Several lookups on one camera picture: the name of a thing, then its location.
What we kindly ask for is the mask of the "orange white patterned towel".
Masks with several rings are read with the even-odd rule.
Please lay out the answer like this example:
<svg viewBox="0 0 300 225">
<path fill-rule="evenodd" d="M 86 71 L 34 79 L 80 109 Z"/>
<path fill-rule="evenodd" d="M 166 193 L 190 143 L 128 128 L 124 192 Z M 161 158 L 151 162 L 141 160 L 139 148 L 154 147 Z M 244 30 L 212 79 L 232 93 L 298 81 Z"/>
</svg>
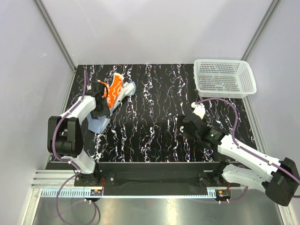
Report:
<svg viewBox="0 0 300 225">
<path fill-rule="evenodd" d="M 102 82 L 100 80 L 97 80 L 98 83 L 102 83 L 105 85 L 103 97 L 106 98 L 108 107 L 111 111 L 114 111 L 115 109 L 114 105 L 117 103 L 117 97 L 123 91 L 123 87 L 122 87 L 123 81 L 124 81 L 124 77 L 119 73 L 113 74 L 113 82 L 111 85 Z"/>
</svg>

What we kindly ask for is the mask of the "light blue towel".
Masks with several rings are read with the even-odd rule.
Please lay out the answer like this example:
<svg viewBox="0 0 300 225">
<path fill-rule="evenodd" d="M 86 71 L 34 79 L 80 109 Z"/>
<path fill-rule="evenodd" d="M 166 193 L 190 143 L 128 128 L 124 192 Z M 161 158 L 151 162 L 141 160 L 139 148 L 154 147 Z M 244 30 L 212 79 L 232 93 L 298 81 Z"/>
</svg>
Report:
<svg viewBox="0 0 300 225">
<path fill-rule="evenodd" d="M 136 91 L 136 84 L 134 82 L 125 82 L 122 87 L 123 91 L 117 97 L 117 103 L 114 105 L 115 109 L 121 104 L 122 100 L 125 97 L 133 96 Z M 101 116 L 97 117 L 96 119 L 92 118 L 91 113 L 88 114 L 88 129 L 94 132 L 95 134 L 101 134 L 106 129 L 107 125 L 110 123 L 110 116 L 112 115 L 112 113 L 113 111 L 109 110 L 108 117 Z"/>
</svg>

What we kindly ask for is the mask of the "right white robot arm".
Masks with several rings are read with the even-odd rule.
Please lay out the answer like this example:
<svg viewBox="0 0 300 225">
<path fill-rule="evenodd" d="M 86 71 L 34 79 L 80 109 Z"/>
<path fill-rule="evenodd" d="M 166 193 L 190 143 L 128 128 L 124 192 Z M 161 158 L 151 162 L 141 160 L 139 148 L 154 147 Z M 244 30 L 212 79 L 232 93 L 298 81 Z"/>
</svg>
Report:
<svg viewBox="0 0 300 225">
<path fill-rule="evenodd" d="M 243 166 L 221 161 L 212 172 L 205 175 L 206 185 L 223 186 L 236 183 L 259 190 L 273 202 L 288 206 L 298 189 L 300 174 L 296 163 L 285 158 L 279 160 L 236 141 L 217 127 L 209 127 L 195 113 L 180 115 L 176 122 L 176 134 L 195 140 L 200 146 L 226 155 Z"/>
</svg>

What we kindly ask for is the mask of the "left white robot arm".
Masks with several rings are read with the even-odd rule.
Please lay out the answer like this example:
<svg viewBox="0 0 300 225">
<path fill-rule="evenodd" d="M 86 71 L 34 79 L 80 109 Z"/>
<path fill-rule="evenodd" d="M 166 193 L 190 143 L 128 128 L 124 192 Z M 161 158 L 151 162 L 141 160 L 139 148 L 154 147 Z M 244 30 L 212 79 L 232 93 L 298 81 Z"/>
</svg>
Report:
<svg viewBox="0 0 300 225">
<path fill-rule="evenodd" d="M 47 148 L 59 161 L 71 164 L 78 177 L 95 186 L 101 181 L 101 172 L 96 162 L 83 150 L 81 125 L 88 121 L 88 129 L 102 133 L 110 122 L 107 103 L 108 87 L 102 82 L 93 82 L 66 112 L 51 116 L 48 120 Z"/>
</svg>

